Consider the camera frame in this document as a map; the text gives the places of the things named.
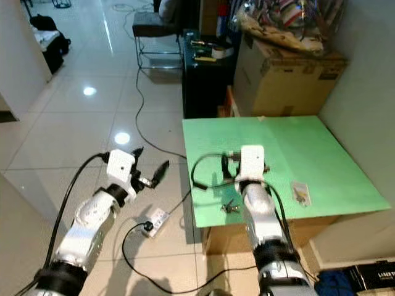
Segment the key bunch with white charm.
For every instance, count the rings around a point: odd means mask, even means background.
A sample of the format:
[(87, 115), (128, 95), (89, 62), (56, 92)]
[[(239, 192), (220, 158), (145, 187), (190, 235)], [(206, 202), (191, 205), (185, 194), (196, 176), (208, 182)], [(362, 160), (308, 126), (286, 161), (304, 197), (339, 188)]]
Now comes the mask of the key bunch with white charm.
[(228, 203), (223, 203), (220, 209), (228, 215), (241, 212), (239, 209), (239, 205), (235, 205), (234, 200), (229, 200)]

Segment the white power strip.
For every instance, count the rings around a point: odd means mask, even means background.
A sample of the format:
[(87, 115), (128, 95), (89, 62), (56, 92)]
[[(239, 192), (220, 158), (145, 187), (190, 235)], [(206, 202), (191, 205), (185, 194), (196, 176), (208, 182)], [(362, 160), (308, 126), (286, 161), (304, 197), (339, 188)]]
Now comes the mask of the white power strip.
[(153, 239), (153, 237), (156, 237), (156, 234), (160, 232), (169, 219), (169, 212), (164, 211), (161, 208), (155, 209), (144, 221), (143, 233), (150, 239)]

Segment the red orange flat item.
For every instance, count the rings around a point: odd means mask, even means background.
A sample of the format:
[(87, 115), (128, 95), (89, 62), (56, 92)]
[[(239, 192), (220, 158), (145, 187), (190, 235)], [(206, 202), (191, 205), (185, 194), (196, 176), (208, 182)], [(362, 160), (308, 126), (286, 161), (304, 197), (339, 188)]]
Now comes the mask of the red orange flat item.
[(240, 117), (239, 107), (235, 104), (234, 90), (231, 85), (225, 91), (225, 101), (218, 108), (219, 118)]

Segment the cardboard box under green board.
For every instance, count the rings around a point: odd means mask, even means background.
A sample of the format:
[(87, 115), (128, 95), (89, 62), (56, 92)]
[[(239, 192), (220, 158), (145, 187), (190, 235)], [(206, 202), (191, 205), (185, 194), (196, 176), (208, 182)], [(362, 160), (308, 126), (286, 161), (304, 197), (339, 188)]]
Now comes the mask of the cardboard box under green board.
[[(289, 220), (294, 246), (301, 248), (325, 228), (336, 222), (339, 215)], [(249, 242), (245, 224), (209, 226), (201, 231), (204, 254), (222, 255), (227, 253), (250, 253), (253, 246)]]

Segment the white printed card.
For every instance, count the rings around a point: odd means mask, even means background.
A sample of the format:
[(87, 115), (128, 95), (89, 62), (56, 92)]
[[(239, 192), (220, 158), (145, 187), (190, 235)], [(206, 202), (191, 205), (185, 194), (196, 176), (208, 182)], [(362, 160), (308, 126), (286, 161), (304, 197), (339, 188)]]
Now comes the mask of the white printed card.
[(296, 200), (300, 205), (304, 207), (312, 205), (309, 187), (306, 183), (302, 183), (302, 181), (292, 181), (291, 189), (293, 190), (294, 200)]

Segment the black cabinet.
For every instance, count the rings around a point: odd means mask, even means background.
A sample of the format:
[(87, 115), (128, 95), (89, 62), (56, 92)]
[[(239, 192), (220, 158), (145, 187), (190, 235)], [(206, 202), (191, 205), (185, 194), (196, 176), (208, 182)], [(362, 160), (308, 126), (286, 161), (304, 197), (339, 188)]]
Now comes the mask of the black cabinet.
[(192, 41), (217, 42), (213, 36), (200, 34), (196, 29), (181, 32), (181, 104), (185, 119), (215, 118), (218, 107), (225, 104), (227, 87), (233, 84), (235, 56), (217, 61), (199, 61), (198, 47)]

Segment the large brown cardboard box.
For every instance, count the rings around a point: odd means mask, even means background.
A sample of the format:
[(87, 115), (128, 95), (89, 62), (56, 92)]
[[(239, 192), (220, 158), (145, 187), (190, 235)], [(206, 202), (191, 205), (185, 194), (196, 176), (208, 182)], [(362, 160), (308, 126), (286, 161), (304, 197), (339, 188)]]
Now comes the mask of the large brown cardboard box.
[(234, 100), (243, 117), (318, 115), (348, 65), (338, 52), (312, 57), (243, 35)]

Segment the white tape roll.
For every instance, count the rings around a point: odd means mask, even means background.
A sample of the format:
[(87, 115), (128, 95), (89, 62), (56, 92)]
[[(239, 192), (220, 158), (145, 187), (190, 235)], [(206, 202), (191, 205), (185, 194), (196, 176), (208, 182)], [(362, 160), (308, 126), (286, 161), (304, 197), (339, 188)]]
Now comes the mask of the white tape roll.
[(225, 47), (213, 47), (211, 49), (211, 58), (215, 60), (226, 59), (226, 57), (231, 57), (233, 54), (233, 48)]

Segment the yellow green tool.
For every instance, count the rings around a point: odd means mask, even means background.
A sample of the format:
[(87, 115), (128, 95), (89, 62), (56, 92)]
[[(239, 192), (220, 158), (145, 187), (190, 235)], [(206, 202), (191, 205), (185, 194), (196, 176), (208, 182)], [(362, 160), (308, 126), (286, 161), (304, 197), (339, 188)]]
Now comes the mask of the yellow green tool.
[(217, 43), (207, 42), (200, 39), (190, 40), (189, 44), (192, 45), (195, 50), (214, 50), (219, 47)]

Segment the black bag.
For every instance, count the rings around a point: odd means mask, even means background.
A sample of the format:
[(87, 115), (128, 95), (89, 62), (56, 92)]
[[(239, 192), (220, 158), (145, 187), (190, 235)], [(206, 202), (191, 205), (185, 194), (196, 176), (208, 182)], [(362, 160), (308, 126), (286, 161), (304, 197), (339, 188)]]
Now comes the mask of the black bag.
[[(46, 31), (60, 31), (57, 29), (56, 23), (52, 17), (42, 16), (40, 14), (30, 17), (29, 22), (32, 28)], [(63, 56), (66, 56), (70, 52), (71, 39), (65, 37), (61, 32), (61, 36), (58, 36), (48, 47), (48, 50), (43, 53), (45, 62), (47, 63), (48, 69), (52, 74), (58, 71), (64, 62)]]

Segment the clear plastic bag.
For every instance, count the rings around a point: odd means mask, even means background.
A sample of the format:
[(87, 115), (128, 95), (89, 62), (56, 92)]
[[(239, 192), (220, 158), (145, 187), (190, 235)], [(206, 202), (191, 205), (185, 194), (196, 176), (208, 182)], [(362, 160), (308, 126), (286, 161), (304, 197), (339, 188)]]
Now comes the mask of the clear plastic bag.
[(249, 36), (309, 56), (328, 54), (327, 40), (318, 28), (308, 26), (310, 17), (301, 11), (285, 20), (276, 9), (240, 8), (235, 12), (240, 29)]

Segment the white cloth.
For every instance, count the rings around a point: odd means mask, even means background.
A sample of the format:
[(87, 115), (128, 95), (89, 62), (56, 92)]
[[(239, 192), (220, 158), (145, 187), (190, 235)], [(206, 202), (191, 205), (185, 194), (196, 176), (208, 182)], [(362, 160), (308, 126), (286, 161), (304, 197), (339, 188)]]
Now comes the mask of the white cloth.
[(42, 31), (36, 28), (32, 28), (34, 39), (38, 43), (40, 50), (46, 52), (51, 43), (58, 37), (61, 36), (60, 31)]

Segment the striped colourful fabric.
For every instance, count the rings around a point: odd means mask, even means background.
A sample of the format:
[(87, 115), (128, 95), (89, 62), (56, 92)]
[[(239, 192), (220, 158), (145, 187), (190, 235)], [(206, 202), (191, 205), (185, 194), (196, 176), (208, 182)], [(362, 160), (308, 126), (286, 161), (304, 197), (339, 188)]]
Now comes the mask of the striped colourful fabric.
[(242, 0), (232, 20), (237, 25), (274, 27), (298, 37), (330, 38), (338, 31), (346, 0)]

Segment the black box with white print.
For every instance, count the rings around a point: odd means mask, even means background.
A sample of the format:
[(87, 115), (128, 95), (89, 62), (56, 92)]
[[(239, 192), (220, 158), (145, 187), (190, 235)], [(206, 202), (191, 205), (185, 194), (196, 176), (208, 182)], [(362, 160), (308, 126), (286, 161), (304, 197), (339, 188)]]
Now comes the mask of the black box with white print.
[(378, 260), (373, 264), (353, 265), (343, 269), (355, 292), (395, 288), (395, 261)]

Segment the metal frame chair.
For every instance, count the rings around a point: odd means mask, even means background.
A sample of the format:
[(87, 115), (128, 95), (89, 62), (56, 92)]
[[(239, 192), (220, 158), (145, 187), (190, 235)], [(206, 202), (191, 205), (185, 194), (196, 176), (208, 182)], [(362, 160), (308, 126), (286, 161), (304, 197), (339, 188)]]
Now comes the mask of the metal frame chair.
[[(175, 17), (164, 18), (158, 12), (135, 12), (132, 24), (132, 38), (135, 42), (136, 63), (141, 70), (181, 70), (183, 51), (181, 50), (181, 28)], [(143, 38), (163, 38), (174, 36), (175, 51), (147, 51)], [(177, 59), (164, 59), (155, 63), (149, 56), (178, 56)]]

